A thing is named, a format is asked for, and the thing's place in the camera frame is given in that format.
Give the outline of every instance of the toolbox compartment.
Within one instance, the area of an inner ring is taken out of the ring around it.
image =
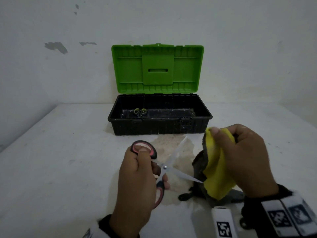
[[[210,119],[196,94],[119,95],[108,117],[115,135],[204,133]]]
[[[115,135],[204,133],[212,115],[196,92],[203,46],[113,45],[119,95],[109,114]],[[135,110],[145,108],[145,114]]]

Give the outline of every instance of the white table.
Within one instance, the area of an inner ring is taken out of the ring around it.
[[[259,133],[277,182],[298,190],[317,211],[316,128],[276,104],[206,106],[214,116],[209,126],[242,123]],[[92,222],[113,211],[124,152],[140,138],[113,134],[107,121],[111,108],[59,105],[0,154],[2,238],[81,237]],[[193,155],[202,149],[202,136],[188,135]],[[174,145],[166,140],[158,149]],[[200,199],[179,202],[178,195],[166,195],[170,200],[152,212],[142,237],[212,236],[208,204]]]

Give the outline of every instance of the small scissors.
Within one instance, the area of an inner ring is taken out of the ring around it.
[[[161,173],[160,173],[158,179],[156,180],[156,189],[160,191],[160,196],[159,196],[158,200],[155,202],[153,209],[155,209],[161,203],[161,201],[163,199],[165,188],[164,188],[164,182],[163,182],[162,178],[163,178],[163,175],[167,171],[173,172],[174,174],[176,174],[180,178],[183,178],[183,179],[186,179],[186,180],[192,180],[192,181],[195,181],[195,182],[198,182],[198,183],[202,183],[200,180],[197,180],[194,177],[192,177],[190,175],[187,175],[187,174],[179,171],[178,169],[175,169],[175,168],[172,167],[174,161],[179,157],[181,148],[183,147],[183,145],[186,142],[186,140],[187,140],[187,136],[180,142],[180,144],[177,146],[177,148],[169,156],[169,158],[167,159],[167,161],[164,164],[162,164],[162,163],[160,163],[159,161],[156,160],[156,158],[157,158],[156,150],[153,147],[153,145],[150,144],[149,142],[146,142],[146,141],[143,141],[143,140],[138,140],[138,141],[133,142],[133,144],[131,146],[131,151],[133,153],[135,153],[135,154],[138,154],[138,151],[137,151],[135,146],[137,146],[137,145],[144,146],[145,145],[146,148],[149,148],[151,150],[150,151],[151,161],[154,162],[154,163],[157,163],[158,166],[160,166],[160,168],[161,168]]]

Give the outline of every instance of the yellow sponge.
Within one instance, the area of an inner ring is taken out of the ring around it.
[[[228,129],[222,128],[221,130],[235,143],[235,138]],[[204,153],[208,155],[208,164],[203,171],[207,177],[204,181],[204,187],[209,196],[221,200],[236,183],[226,167],[224,151],[216,145],[209,128],[206,129],[205,146],[203,145],[203,147]]]

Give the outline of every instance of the peeling paint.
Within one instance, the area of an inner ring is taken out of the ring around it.
[[[60,51],[62,54],[66,54],[68,53],[66,47],[64,47],[64,45],[61,42],[48,42],[45,43],[45,46],[47,49],[49,50],[55,50],[57,49],[58,51]]]
[[[93,45],[97,45],[97,43],[95,43],[95,42],[79,42],[79,44],[81,45],[81,46],[84,46],[84,45],[86,45],[86,44],[93,44]]]

